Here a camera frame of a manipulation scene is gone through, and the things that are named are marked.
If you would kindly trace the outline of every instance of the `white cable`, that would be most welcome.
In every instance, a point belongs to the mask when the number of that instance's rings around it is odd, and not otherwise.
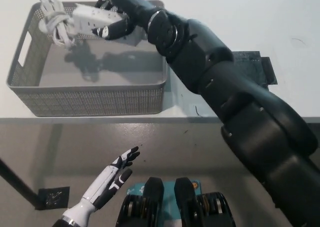
[[[45,17],[39,22],[39,29],[45,34],[53,35],[53,42],[67,49],[75,46],[77,34],[74,21],[65,12],[59,0],[40,0],[41,10]]]

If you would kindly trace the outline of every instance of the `table surface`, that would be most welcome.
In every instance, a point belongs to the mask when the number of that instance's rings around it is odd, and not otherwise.
[[[0,0],[2,25],[0,123],[180,123],[218,122],[198,95],[170,72],[171,91],[155,115],[36,117],[6,85],[9,68],[31,6],[38,0]],[[62,0],[95,1],[95,0]],[[319,0],[161,0],[166,8],[209,26],[232,51],[270,57],[278,85],[269,89],[307,122],[320,122]]]

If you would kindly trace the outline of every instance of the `power strip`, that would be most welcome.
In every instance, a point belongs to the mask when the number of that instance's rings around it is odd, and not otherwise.
[[[75,31],[79,34],[93,35],[94,28],[103,28],[123,18],[115,11],[96,8],[93,6],[76,4],[72,12]]]

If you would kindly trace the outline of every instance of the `gray floor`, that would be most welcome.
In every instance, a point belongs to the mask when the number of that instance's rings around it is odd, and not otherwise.
[[[319,126],[313,126],[320,136]],[[220,191],[238,227],[289,227],[260,184],[224,144],[218,124],[0,125],[0,157],[37,190],[70,186],[69,207],[95,176],[128,148],[140,146],[133,175],[90,219],[114,227],[126,188],[150,176],[201,180]],[[312,157],[320,165],[319,151]],[[51,226],[63,209],[36,211],[0,178],[0,226]]]

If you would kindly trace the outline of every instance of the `white robotic hand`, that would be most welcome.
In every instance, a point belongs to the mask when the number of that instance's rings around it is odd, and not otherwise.
[[[61,221],[66,226],[87,227],[91,213],[101,209],[116,194],[130,177],[132,170],[125,170],[119,177],[117,174],[125,167],[131,166],[139,154],[136,146],[108,165],[90,185],[80,202],[63,213]]]

